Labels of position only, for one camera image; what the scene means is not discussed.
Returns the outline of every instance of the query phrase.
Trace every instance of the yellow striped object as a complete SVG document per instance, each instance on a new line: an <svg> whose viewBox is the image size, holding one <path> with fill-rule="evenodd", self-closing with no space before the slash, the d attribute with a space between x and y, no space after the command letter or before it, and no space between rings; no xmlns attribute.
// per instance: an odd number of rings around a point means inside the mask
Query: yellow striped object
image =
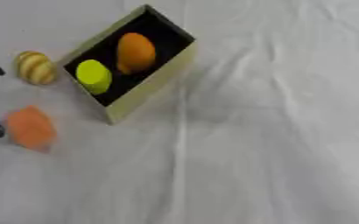
<svg viewBox="0 0 359 224"><path fill-rule="evenodd" d="M34 85L52 83L57 74L55 65L40 52L22 52L17 57L18 76Z"/></svg>

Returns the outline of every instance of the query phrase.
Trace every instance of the striped egg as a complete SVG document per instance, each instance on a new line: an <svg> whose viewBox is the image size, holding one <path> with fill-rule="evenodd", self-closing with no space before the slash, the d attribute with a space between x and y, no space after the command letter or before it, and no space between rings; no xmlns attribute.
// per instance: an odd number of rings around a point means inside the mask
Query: striped egg
<svg viewBox="0 0 359 224"><path fill-rule="evenodd" d="M18 76L34 85L50 84L57 78L55 65L40 52L22 52L17 57Z"/></svg>

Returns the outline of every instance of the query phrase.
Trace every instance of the box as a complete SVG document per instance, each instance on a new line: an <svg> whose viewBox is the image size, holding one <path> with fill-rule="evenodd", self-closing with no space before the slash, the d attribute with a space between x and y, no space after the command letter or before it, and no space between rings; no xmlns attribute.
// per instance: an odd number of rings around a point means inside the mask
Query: box
<svg viewBox="0 0 359 224"><path fill-rule="evenodd" d="M148 71L123 75L116 69L116 46L127 32L138 32L155 45L156 63ZM87 94L93 105L114 124L172 77L181 74L193 61L195 43L189 33L150 5L143 5L71 52L59 62L59 68L72 77L81 92ZM106 93L92 95L77 81L75 71L84 60L98 60L112 72L113 81Z"/></svg>

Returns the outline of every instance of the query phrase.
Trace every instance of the orange foam object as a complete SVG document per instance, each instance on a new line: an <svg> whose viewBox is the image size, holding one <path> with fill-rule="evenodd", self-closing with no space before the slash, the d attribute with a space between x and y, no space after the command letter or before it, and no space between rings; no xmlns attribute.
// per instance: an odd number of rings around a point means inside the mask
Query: orange foam object
<svg viewBox="0 0 359 224"><path fill-rule="evenodd" d="M28 106L7 117L11 137L23 147L47 153L57 133L50 118L35 106Z"/></svg>

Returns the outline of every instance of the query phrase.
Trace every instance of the plastic fruit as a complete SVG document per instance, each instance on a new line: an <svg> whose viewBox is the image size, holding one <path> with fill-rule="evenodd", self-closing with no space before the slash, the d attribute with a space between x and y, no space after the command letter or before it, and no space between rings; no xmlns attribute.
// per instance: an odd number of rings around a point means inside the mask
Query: plastic fruit
<svg viewBox="0 0 359 224"><path fill-rule="evenodd" d="M123 74L138 73L150 68L155 57L155 46L141 34L126 33L118 42L117 68Z"/></svg>
<svg viewBox="0 0 359 224"><path fill-rule="evenodd" d="M55 65L40 52L22 52L17 57L18 76L34 85L46 85L57 78Z"/></svg>

